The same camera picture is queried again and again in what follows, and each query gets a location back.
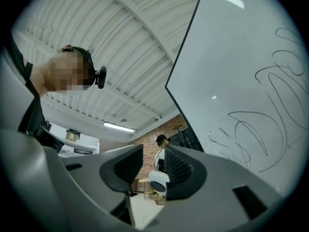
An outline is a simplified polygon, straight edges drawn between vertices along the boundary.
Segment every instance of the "black vent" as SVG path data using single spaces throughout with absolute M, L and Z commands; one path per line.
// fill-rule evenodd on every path
M 248 186 L 234 188 L 233 192 L 247 212 L 250 219 L 254 219 L 267 210 L 265 205 L 249 189 Z
M 143 165 L 143 146 L 133 145 L 126 153 L 105 162 L 99 170 L 101 179 L 114 191 L 129 193 L 130 186 Z
M 170 180 L 167 182 L 167 200 L 186 199 L 201 188 L 207 172 L 201 162 L 173 147 L 165 148 L 164 167 Z
M 74 169 L 77 169 L 77 168 L 81 168 L 82 165 L 80 163 L 73 163 L 73 164 L 70 164 L 70 165 L 66 165 L 66 169 L 68 171 L 71 171 L 71 170 L 74 170 Z
M 119 178 L 131 185 L 142 165 L 143 159 L 140 157 L 140 151 L 135 151 L 133 154 L 117 162 L 113 170 Z
M 165 151 L 165 168 L 169 175 L 169 188 L 178 186 L 190 178 L 193 168 L 171 151 Z

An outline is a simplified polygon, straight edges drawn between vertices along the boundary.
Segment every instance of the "person in background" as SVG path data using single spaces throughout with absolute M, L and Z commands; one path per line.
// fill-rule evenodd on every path
M 159 159 L 163 159 L 164 160 L 164 148 L 166 147 L 166 145 L 169 144 L 169 140 L 165 135 L 159 135 L 156 138 L 156 144 L 160 147 L 160 151 L 158 153 L 156 153 L 155 157 L 154 157 L 154 168 L 157 170 L 157 165 L 159 162 Z

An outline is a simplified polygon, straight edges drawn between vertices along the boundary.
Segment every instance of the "headset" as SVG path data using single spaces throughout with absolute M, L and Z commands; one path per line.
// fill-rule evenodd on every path
M 106 67 L 102 66 L 99 71 L 95 71 L 90 52 L 86 51 L 83 48 L 76 47 L 76 46 L 63 47 L 62 51 L 63 52 L 72 52 L 73 49 L 78 50 L 83 55 L 83 57 L 88 59 L 88 62 L 90 64 L 89 78 L 88 78 L 87 84 L 84 85 L 84 87 L 87 89 L 88 87 L 93 85 L 93 83 L 95 83 L 98 86 L 99 89 L 103 89 L 104 84 L 105 84 L 106 74 L 107 74 Z

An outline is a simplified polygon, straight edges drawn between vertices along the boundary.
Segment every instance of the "whiteboard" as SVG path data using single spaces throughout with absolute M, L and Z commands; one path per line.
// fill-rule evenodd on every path
M 205 153 L 287 196 L 308 159 L 308 67 L 277 0 L 200 0 L 167 90 Z

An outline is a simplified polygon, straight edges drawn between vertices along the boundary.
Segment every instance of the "white ceiling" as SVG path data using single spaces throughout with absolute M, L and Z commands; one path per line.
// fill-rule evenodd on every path
M 14 38 L 24 57 L 44 62 L 63 46 L 89 49 L 108 70 L 105 88 L 48 93 L 47 119 L 98 138 L 129 142 L 179 112 L 164 86 L 197 0 L 33 0 Z M 136 129 L 109 130 L 103 122 Z

